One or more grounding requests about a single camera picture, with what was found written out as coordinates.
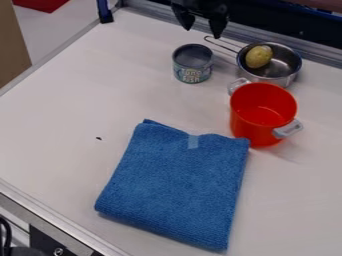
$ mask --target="tabletop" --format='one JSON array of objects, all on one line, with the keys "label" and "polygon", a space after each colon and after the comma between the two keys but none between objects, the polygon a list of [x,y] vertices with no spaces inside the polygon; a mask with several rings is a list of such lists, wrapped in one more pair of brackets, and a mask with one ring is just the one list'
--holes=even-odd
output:
[{"label": "tabletop", "polygon": [[[234,56],[213,48],[213,75],[198,85],[172,75],[174,49],[205,44],[204,36],[119,10],[114,23],[96,26],[0,98],[0,177],[128,254],[226,254],[94,210],[144,118],[192,134],[231,136],[227,85],[237,78]],[[339,69],[304,61],[289,90],[305,128],[275,147],[250,150],[228,255],[342,251],[341,79]]]}]

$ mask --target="towel tag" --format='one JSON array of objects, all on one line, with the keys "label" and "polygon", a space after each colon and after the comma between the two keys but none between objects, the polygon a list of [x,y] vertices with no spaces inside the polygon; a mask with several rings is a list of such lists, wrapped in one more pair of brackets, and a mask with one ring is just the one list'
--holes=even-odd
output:
[{"label": "towel tag", "polygon": [[199,136],[196,136],[196,135],[189,135],[189,139],[188,139],[188,149],[195,149],[195,148],[198,148],[198,139],[199,139]]}]

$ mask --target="red object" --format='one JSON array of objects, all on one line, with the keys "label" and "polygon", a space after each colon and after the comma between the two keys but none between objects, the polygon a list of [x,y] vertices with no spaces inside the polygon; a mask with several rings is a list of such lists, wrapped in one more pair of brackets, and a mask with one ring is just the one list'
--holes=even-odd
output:
[{"label": "red object", "polygon": [[235,137],[248,138],[252,147],[280,142],[274,128],[291,123],[297,103],[283,88],[267,83],[250,83],[238,88],[230,99],[230,126]]},{"label": "red object", "polygon": [[52,13],[69,0],[13,0],[15,5]]}]

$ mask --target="can label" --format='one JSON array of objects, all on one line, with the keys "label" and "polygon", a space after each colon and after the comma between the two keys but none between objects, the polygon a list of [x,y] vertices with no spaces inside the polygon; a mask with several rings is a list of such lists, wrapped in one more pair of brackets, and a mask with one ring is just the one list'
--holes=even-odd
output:
[{"label": "can label", "polygon": [[197,84],[207,80],[211,75],[211,65],[202,68],[184,68],[174,64],[175,77],[184,83]]}]

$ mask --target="orange pot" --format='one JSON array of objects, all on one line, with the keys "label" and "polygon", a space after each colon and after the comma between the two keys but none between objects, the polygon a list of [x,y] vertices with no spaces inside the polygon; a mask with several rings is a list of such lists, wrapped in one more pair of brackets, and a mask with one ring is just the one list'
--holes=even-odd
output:
[{"label": "orange pot", "polygon": [[303,129],[295,119],[296,100],[277,85],[240,78],[229,94],[232,132],[235,137],[249,139],[252,147],[274,145]]}]

